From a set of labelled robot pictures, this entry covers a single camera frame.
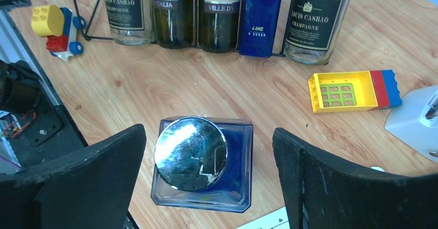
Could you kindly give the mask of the grey wedge stand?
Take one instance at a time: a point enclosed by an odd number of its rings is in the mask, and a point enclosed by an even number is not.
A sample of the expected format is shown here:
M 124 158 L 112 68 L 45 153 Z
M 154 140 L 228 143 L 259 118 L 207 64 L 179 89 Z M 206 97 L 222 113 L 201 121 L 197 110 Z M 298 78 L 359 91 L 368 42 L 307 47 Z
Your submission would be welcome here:
M 408 92 L 389 113 L 385 129 L 437 163 L 437 86 Z

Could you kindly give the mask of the yellow red blue block house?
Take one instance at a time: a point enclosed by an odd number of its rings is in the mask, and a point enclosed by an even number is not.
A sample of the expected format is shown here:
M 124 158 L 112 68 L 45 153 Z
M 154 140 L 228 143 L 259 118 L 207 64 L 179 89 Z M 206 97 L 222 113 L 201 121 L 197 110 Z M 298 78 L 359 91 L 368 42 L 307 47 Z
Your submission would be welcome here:
M 314 73 L 308 80 L 314 113 L 392 109 L 402 105 L 392 70 Z

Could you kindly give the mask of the dark green wine bottle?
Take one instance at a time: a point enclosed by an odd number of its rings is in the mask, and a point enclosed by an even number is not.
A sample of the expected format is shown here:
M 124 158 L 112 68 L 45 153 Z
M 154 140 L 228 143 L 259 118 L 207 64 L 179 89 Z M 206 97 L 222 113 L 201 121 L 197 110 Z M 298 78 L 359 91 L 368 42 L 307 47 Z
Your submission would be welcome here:
M 198 0 L 198 41 L 202 50 L 227 53 L 237 45 L 241 0 Z

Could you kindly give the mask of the olive green wine bottle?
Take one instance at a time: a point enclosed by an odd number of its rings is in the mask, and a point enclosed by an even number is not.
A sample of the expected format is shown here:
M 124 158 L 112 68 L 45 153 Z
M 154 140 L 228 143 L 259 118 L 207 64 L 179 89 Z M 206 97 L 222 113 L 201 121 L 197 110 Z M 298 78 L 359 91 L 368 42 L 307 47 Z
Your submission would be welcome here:
M 194 36 L 194 0 L 152 0 L 157 44 L 167 49 L 189 47 Z

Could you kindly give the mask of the black white chessboard mat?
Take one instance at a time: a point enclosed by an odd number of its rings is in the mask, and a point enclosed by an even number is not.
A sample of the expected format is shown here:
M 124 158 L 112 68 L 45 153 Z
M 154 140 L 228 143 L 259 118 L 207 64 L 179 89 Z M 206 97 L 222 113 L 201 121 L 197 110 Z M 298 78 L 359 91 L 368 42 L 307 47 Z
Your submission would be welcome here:
M 237 229 L 290 229 L 287 211 L 282 207 Z

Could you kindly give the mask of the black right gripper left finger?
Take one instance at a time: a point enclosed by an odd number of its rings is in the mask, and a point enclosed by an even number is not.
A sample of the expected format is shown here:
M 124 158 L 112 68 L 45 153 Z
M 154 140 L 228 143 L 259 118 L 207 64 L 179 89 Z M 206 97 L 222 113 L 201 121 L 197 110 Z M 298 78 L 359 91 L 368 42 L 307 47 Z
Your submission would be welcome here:
M 142 124 L 1 176 L 1 228 L 125 228 L 146 146 Z

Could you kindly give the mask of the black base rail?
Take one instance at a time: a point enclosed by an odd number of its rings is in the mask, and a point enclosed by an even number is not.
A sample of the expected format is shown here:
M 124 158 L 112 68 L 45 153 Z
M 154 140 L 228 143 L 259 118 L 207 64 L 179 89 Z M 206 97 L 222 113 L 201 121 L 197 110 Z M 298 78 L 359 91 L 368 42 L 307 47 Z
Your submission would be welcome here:
M 1 61 L 1 175 L 88 144 L 56 92 L 30 65 Z

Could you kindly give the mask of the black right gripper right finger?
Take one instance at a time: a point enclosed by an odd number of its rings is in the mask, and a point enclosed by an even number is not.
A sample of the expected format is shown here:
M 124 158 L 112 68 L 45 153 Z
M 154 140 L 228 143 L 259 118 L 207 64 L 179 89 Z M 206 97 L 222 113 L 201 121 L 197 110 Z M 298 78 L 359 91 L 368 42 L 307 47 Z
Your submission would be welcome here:
M 283 128 L 272 146 L 290 228 L 437 228 L 437 174 L 377 171 Z

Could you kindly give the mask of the blue square bottle on rack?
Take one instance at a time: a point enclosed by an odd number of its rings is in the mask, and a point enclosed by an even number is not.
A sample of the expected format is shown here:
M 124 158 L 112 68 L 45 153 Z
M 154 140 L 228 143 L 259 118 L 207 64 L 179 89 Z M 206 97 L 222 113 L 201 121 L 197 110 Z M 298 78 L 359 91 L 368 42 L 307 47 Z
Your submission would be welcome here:
M 239 53 L 270 57 L 281 0 L 242 0 Z

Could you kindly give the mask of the yellow red toy car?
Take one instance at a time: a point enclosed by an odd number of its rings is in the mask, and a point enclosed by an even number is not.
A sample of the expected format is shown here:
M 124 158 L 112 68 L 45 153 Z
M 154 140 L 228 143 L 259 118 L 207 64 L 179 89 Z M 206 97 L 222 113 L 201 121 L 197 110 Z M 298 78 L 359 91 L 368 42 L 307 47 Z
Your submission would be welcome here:
M 52 56 L 67 61 L 84 52 L 84 47 L 77 41 L 77 31 L 84 29 L 87 23 L 71 9 L 56 5 L 36 6 L 30 24 L 36 35 L 46 38 L 45 48 Z

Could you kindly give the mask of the clear champagne bottle near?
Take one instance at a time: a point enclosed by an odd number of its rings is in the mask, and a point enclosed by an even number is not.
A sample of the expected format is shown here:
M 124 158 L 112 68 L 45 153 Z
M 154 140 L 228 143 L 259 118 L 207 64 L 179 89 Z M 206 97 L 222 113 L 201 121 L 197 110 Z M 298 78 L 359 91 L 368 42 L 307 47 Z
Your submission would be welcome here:
M 104 0 L 113 40 L 120 45 L 154 41 L 151 0 Z

